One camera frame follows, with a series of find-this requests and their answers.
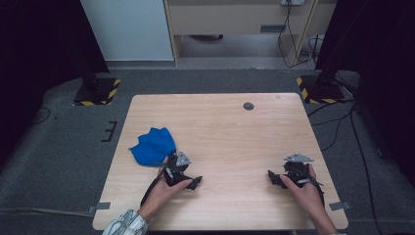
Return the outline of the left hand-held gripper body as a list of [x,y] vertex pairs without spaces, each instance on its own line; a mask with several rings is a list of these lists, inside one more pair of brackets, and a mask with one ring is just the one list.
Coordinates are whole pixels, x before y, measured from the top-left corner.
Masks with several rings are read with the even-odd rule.
[[191,162],[192,161],[183,151],[180,151],[179,153],[172,151],[170,153],[162,171],[164,179],[169,187],[172,187],[183,180],[191,179],[191,177],[184,174],[184,171]]

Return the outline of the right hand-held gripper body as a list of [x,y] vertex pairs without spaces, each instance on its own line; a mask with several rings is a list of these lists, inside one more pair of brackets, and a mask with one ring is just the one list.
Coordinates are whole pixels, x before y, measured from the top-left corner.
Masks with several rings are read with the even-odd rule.
[[309,162],[312,158],[302,154],[295,153],[285,158],[284,170],[288,176],[299,188],[305,183],[311,182],[313,177],[310,175]]

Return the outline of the blue cloth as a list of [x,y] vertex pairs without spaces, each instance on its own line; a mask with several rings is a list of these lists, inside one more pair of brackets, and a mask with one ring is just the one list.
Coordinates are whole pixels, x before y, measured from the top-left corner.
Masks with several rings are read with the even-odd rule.
[[151,127],[147,134],[138,137],[138,144],[130,148],[139,165],[158,167],[172,152],[176,151],[174,140],[166,127]]

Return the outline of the person's right hand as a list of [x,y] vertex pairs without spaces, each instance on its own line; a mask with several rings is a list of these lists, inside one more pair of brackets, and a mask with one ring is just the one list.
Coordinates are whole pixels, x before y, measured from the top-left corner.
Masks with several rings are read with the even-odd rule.
[[318,190],[311,182],[306,182],[302,187],[298,187],[286,175],[281,175],[280,179],[288,187],[300,207],[310,216],[313,222],[322,220],[327,215]]

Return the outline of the person's left hand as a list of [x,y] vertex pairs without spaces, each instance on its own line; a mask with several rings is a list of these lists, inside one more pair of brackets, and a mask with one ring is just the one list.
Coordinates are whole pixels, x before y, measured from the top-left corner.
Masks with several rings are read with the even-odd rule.
[[176,185],[169,187],[162,177],[163,169],[157,173],[157,183],[149,191],[145,202],[140,206],[155,211],[154,216],[162,209],[176,194],[184,190],[191,182],[191,179],[183,180]]

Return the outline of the grey tape piece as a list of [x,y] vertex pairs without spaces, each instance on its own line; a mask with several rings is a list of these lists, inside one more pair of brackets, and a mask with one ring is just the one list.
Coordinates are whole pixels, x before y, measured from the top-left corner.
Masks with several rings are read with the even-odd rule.
[[110,202],[97,203],[95,206],[90,206],[87,212],[90,214],[95,214],[98,210],[108,210],[110,206]]
[[332,211],[338,211],[338,210],[349,210],[352,208],[352,205],[349,202],[336,202],[336,203],[331,203],[329,207]]

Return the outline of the black floor tape mark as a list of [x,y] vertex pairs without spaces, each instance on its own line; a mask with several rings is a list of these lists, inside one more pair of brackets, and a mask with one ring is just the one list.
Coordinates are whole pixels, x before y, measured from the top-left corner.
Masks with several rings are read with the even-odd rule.
[[115,120],[111,120],[109,121],[109,124],[111,125],[110,128],[106,128],[105,132],[108,134],[106,139],[101,140],[102,142],[111,142],[116,130],[116,126],[117,126],[117,121]]

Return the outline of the striped-edge black stand base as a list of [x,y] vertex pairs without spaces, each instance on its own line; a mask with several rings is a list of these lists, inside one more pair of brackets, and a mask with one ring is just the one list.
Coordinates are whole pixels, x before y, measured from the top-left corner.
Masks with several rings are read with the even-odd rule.
[[318,74],[301,75],[296,79],[300,94],[306,104],[342,103],[345,95],[335,80],[336,60],[328,60]]
[[75,106],[108,105],[120,85],[118,78],[98,78],[89,68],[81,68],[80,77],[82,84],[73,99]]

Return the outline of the dark grey floor mat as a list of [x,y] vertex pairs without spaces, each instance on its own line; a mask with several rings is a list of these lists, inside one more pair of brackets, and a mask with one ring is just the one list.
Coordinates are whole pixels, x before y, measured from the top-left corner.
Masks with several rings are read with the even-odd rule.
[[[137,94],[296,93],[298,70],[116,70],[107,106],[77,107],[81,82],[49,89],[35,120],[0,172],[0,235],[99,235],[87,216],[98,203],[129,103]],[[342,201],[346,235],[415,233],[415,188],[378,156],[348,97],[305,107]],[[117,121],[111,142],[102,142]]]

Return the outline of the dark curtain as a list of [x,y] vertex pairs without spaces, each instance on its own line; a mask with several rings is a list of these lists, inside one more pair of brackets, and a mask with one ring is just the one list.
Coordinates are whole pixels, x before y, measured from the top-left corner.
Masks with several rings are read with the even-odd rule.
[[108,70],[80,0],[0,0],[0,168],[44,93],[81,68]]
[[338,0],[317,68],[360,75],[383,155],[415,184],[415,0]]

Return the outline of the white panel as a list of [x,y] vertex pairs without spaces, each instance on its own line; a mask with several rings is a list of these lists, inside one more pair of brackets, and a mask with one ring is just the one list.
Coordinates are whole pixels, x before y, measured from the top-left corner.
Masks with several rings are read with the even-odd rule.
[[163,0],[80,0],[106,61],[173,61]]

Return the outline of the beige wooden desk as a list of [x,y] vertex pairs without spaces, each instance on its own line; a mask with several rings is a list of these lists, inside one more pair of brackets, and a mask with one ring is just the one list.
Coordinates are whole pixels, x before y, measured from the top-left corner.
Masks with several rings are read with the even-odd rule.
[[173,57],[184,35],[278,33],[289,65],[300,61],[309,35],[326,32],[338,0],[305,0],[281,6],[281,0],[163,0]]

